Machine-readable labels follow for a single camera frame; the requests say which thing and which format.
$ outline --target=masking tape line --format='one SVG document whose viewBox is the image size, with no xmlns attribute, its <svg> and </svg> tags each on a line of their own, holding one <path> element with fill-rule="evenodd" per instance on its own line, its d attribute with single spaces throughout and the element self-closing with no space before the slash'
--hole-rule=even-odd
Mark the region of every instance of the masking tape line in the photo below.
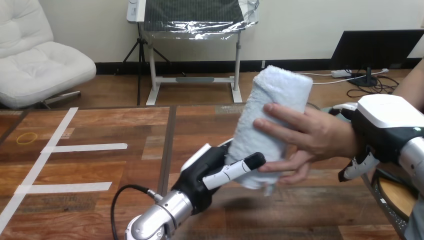
<svg viewBox="0 0 424 240">
<path fill-rule="evenodd" d="M 75 184 L 20 185 L 14 194 L 58 194 L 107 191 L 112 182 L 93 182 Z"/>
<path fill-rule="evenodd" d="M 41 153 L 67 153 L 67 152 L 84 152 L 84 151 L 119 150 L 119 149 L 127 149 L 127 147 L 128 145 L 126 143 L 46 146 L 41 151 Z"/>
<path fill-rule="evenodd" d="M 58 144 L 62 134 L 65 132 L 66 128 L 68 127 L 69 123 L 71 122 L 77 110 L 78 110 L 78 107 L 72 107 L 68 110 L 65 117 L 62 119 L 59 126 L 56 128 L 56 131 L 54 131 L 53 135 L 48 141 L 46 147 L 54 147 L 56 146 L 56 144 Z M 46 164 L 47 159 L 50 157 L 50 155 L 51 155 L 51 152 L 40 154 L 40 156 L 38 157 L 38 159 L 35 161 L 34 165 L 32 166 L 31 170 L 26 175 L 25 179 L 22 181 L 21 185 L 31 186 L 34 183 L 34 181 L 36 180 L 37 176 L 40 174 L 41 170 L 43 169 L 43 166 Z M 12 218 L 16 209 L 18 209 L 25 195 L 26 195 L 26 192 L 14 194 L 12 198 L 10 199 L 9 203 L 7 203 L 6 207 L 1 212 L 0 234 L 5 229 L 6 225 Z"/>
</svg>

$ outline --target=rolled towel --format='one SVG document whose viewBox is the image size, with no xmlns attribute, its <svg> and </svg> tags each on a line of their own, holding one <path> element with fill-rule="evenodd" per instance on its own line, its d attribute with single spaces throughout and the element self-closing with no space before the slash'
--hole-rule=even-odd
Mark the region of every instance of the rolled towel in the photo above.
<svg viewBox="0 0 424 240">
<path fill-rule="evenodd" d="M 253 121 L 264 118 L 290 128 L 286 122 L 266 115 L 263 107 L 268 103 L 277 103 L 303 113 L 312 83 L 310 77 L 275 66 L 262 70 L 253 79 L 252 91 L 238 120 L 225 164 L 231 164 L 255 152 L 261 152 L 267 162 L 284 161 L 287 144 L 255 129 Z M 270 195 L 280 175 L 280 172 L 263 173 L 254 170 L 235 181 L 248 189 L 267 187 L 265 195 Z"/>
</svg>

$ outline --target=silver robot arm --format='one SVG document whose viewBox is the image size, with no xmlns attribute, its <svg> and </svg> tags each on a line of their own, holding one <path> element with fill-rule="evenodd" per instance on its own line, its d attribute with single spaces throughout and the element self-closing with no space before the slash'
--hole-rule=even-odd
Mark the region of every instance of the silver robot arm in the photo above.
<svg viewBox="0 0 424 240">
<path fill-rule="evenodd" d="M 330 111 L 351 121 L 362 138 L 363 151 L 338 175 L 349 181 L 374 168 L 379 162 L 400 165 L 418 191 L 424 193 L 424 115 L 400 96 L 373 94 L 357 104 L 336 105 Z"/>
<path fill-rule="evenodd" d="M 212 195 L 220 186 L 265 164 L 264 155 L 256 152 L 225 165 L 231 140 L 217 147 L 205 144 L 182 166 L 180 177 L 164 198 L 150 190 L 147 194 L 156 204 L 128 224 L 125 239 L 170 239 L 187 218 L 211 205 Z"/>
</svg>

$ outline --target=power cord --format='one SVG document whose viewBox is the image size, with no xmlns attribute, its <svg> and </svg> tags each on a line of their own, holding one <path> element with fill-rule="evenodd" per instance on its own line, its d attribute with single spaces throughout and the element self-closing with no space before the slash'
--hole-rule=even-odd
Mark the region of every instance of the power cord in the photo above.
<svg viewBox="0 0 424 240">
<path fill-rule="evenodd" d="M 390 85 L 386 85 L 386 84 L 382 84 L 382 82 L 380 81 L 380 79 L 388 79 L 392 82 L 394 82 L 396 85 L 390 86 Z M 370 95 L 370 94 L 381 94 L 381 93 L 386 93 L 386 94 L 392 94 L 393 91 L 396 89 L 397 86 L 399 86 L 399 82 L 397 82 L 396 80 L 388 77 L 388 76 L 383 76 L 383 75 L 378 75 L 377 76 L 377 85 L 375 86 L 370 86 L 367 89 L 364 89 L 360 86 L 356 86 L 357 89 L 350 89 L 349 91 L 346 92 L 346 95 L 350 98 L 361 98 L 365 95 Z M 361 92 L 361 93 L 365 93 L 362 95 L 351 95 L 350 93 L 352 92 Z"/>
<path fill-rule="evenodd" d="M 296 72 L 297 74 L 303 74 L 303 75 L 315 75 L 315 76 L 331 76 L 330 74 L 316 74 L 316 73 L 309 73 L 309 72 Z"/>
<path fill-rule="evenodd" d="M 371 73 L 371 75 L 376 75 L 376 74 L 383 74 L 383 73 L 387 73 L 389 70 L 387 68 L 383 68 L 382 71 L 379 72 L 375 72 L 375 73 Z M 349 81 L 349 80 L 353 80 L 353 79 L 360 79 L 366 77 L 365 75 L 363 76 L 358 76 L 358 77 L 352 77 L 352 78 L 348 78 L 348 79 L 342 79 L 342 80 L 338 80 L 338 81 L 330 81 L 330 82 L 314 82 L 314 85 L 322 85 L 322 84 L 336 84 L 336 83 L 341 83 L 341 82 L 345 82 L 345 81 Z"/>
<path fill-rule="evenodd" d="M 111 207 L 110 207 L 110 223 L 111 223 L 111 225 L 112 225 L 112 233 L 113 233 L 113 239 L 114 239 L 114 240 L 119 240 L 119 239 L 118 239 L 118 234 L 117 234 L 117 229 L 116 229 L 116 226 L 115 226 L 115 205 L 116 205 L 116 203 L 117 203 L 117 200 L 118 200 L 119 195 L 120 195 L 120 194 L 121 194 L 121 192 L 122 192 L 122 191 L 124 191 L 125 189 L 135 189 L 135 190 L 138 190 L 138 191 L 140 191 L 140 192 L 143 192 L 143 193 L 145 193 L 145 194 L 149 195 L 151 198 L 152 198 L 154 195 L 157 195 L 154 191 L 150 190 L 149 188 L 144 187 L 144 186 L 140 186 L 140 185 L 136 185 L 136 184 L 128 184 L 128 185 L 125 185 L 125 186 L 121 187 L 121 188 L 120 188 L 120 189 L 119 189 L 119 190 L 115 193 L 115 196 L 113 197 L 113 200 L 112 200 L 112 205 L 111 205 Z"/>
</svg>

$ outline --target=monitor stand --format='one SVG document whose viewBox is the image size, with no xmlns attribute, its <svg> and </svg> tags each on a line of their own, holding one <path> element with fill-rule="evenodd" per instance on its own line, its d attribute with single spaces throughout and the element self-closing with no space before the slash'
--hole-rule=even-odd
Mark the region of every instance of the monitor stand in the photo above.
<svg viewBox="0 0 424 240">
<path fill-rule="evenodd" d="M 352 73 L 351 76 L 348 78 L 350 79 L 357 78 L 357 79 L 348 80 L 348 82 L 359 87 L 374 87 L 377 85 L 377 78 L 371 75 L 371 67 L 366 68 L 366 74 Z"/>
</svg>

